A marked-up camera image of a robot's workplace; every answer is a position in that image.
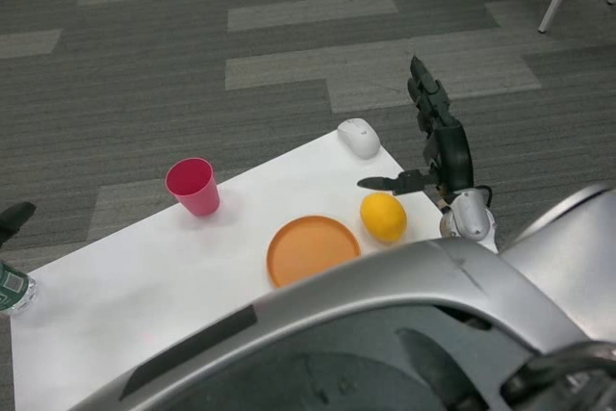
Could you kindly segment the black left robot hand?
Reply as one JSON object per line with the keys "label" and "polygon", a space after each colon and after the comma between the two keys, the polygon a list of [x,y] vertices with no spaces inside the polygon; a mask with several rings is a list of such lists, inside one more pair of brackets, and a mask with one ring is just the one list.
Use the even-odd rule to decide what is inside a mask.
{"label": "black left robot hand", "polygon": [[36,205],[24,201],[4,210],[0,216],[0,246],[16,235],[20,228],[33,216]]}

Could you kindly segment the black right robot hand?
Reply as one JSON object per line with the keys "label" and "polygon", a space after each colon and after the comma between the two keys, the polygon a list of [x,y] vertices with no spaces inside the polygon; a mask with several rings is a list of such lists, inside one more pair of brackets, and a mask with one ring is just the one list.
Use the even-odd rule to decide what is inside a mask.
{"label": "black right robot hand", "polygon": [[444,86],[418,57],[411,60],[407,90],[418,110],[419,128],[425,134],[423,159],[427,172],[410,169],[395,178],[367,177],[359,180],[357,186],[394,195],[434,186],[443,197],[472,188],[474,168],[465,129],[449,111]]}

